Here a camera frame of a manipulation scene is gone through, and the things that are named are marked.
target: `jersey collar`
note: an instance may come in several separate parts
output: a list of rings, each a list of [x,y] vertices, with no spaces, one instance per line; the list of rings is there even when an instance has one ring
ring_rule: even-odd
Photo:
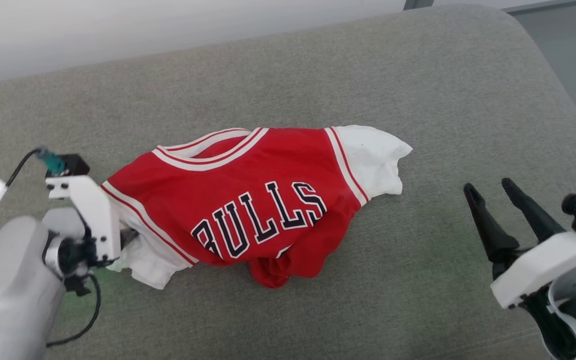
[[[268,132],[268,129],[258,127],[252,131],[246,129],[226,129],[211,132],[195,141],[176,146],[157,146],[152,153],[163,162],[188,171],[206,171],[230,163],[244,155]],[[230,150],[217,156],[195,159],[194,156],[210,148],[220,141],[244,137]]]

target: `white shirt sleeve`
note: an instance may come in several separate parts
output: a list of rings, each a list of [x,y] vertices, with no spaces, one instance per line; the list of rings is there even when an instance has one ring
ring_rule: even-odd
[[[188,267],[180,265],[177,261],[173,263],[167,257],[158,254],[153,244],[140,234],[121,250],[119,259],[107,269],[119,272],[130,268],[135,280],[154,289],[163,290],[172,274]]]
[[[409,144],[371,126],[350,125],[333,129],[350,173],[366,194],[366,200],[381,194],[402,193],[397,165],[412,151]]]
[[[130,268],[135,280],[162,290],[172,274],[192,267],[192,264],[158,239],[133,210],[110,196],[109,199],[112,208],[119,215],[121,226],[137,230],[139,235],[121,249],[119,258],[106,269],[120,272],[122,269]]]

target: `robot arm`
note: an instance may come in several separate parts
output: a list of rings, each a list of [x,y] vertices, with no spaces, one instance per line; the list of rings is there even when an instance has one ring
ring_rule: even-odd
[[[521,210],[537,235],[537,246],[519,249],[486,209],[475,187],[464,194],[492,265],[490,288],[503,308],[523,308],[541,331],[554,359],[576,359],[576,195],[564,200],[563,209],[574,215],[566,231],[509,178],[502,180],[508,197]]]
[[[41,222],[15,218],[0,230],[0,359],[40,359],[65,292],[89,294],[91,269],[112,264],[121,251],[118,216],[82,174],[89,168],[76,155],[60,158],[62,171],[46,174],[49,197],[70,198],[75,207],[51,209]]]

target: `couch cushion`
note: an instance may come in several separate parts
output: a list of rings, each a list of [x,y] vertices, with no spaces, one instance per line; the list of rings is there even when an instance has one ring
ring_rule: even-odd
[[[156,144],[243,127],[369,125],[414,151],[401,196],[354,219],[314,279],[278,290],[245,264],[197,266],[163,291],[96,273],[95,326],[49,359],[534,359],[537,326],[502,310],[462,186],[473,182],[522,244],[535,243],[505,197],[508,176],[569,226],[576,108],[525,31],[483,6],[404,11],[0,82],[0,176],[43,144],[80,153],[102,182]],[[44,169],[31,161],[0,226],[41,218]],[[76,333],[94,296],[67,294],[52,338]]]

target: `basketball jersey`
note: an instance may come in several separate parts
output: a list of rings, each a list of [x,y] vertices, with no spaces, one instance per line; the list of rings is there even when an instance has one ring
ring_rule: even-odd
[[[402,193],[412,148],[367,126],[227,129],[157,146],[101,185],[138,237],[110,269],[163,289],[197,262],[247,262],[278,288],[313,278],[371,198]]]

